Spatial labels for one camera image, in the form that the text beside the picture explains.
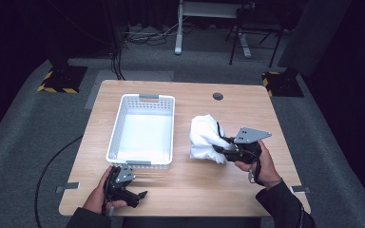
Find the white cloth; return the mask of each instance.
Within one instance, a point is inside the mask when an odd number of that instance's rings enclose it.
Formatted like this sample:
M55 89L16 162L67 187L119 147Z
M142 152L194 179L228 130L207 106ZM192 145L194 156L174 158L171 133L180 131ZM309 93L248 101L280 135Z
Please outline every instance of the white cloth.
M216 152L212 144L225 149L233 146L219 136L217 122L211 115L197 116L192 119L189 140L191 141L191 159L208 159L217 163L225 163L226 158L223 154Z

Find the table leg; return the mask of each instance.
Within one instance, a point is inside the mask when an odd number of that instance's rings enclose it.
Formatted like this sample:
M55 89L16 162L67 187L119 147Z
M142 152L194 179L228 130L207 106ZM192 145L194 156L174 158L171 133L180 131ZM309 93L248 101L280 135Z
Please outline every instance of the table leg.
M183 51L183 0L180 0L179 5L179 29L177 31L176 48L174 53L182 54Z
M244 53L245 58L249 59L251 58L251 51L250 48L248 47L247 40L245 39L245 34L240 33L239 36L240 36L242 52Z

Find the person's left hand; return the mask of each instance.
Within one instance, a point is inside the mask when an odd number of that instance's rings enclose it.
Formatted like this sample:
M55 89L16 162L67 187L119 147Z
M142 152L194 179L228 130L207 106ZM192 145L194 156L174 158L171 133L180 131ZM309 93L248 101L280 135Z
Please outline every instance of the person's left hand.
M111 168L112 168L112 166L109 166L107 168L107 170L103 174L102 178L100 179L99 185L97 185L97 187L94 188L94 190L90 193L83 208L85 208L89 211L92 211L96 214L102 213L103 199L105 197L104 186L106 183L106 179L111 172ZM123 200L112 201L107 204L106 210L108 211L108 209L111 206L114 206L115 208L122 208L122 207L126 207L127 204Z

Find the wrist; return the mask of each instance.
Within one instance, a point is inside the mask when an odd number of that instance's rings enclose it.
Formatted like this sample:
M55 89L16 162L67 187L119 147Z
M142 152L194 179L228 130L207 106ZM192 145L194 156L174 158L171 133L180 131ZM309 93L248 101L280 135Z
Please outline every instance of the wrist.
M269 191L269 189L277 186L278 184L280 184L282 182L282 178L279 178L278 180L272 180L272 181L263 181L261 180L261 182L264 184L266 191Z

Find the black jacket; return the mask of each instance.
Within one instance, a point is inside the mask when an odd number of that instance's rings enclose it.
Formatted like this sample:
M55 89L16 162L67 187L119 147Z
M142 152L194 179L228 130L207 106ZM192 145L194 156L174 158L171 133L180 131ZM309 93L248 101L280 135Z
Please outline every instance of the black jacket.
M304 212L301 202L282 181L266 191L261 190L256 199L274 218L277 228L312 228L313 218ZM67 228L109 228L111 220L84 208L78 208L67 224Z

